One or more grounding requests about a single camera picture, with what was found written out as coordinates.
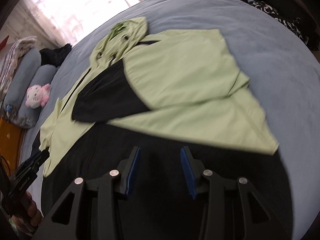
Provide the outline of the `left hand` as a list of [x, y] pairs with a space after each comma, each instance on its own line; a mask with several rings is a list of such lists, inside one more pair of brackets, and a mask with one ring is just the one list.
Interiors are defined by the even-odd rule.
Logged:
[[28, 236], [33, 236], [35, 228], [43, 221], [42, 213], [28, 191], [22, 197], [22, 201], [23, 207], [27, 211], [29, 222], [25, 222], [21, 216], [12, 216], [11, 218], [19, 231]]

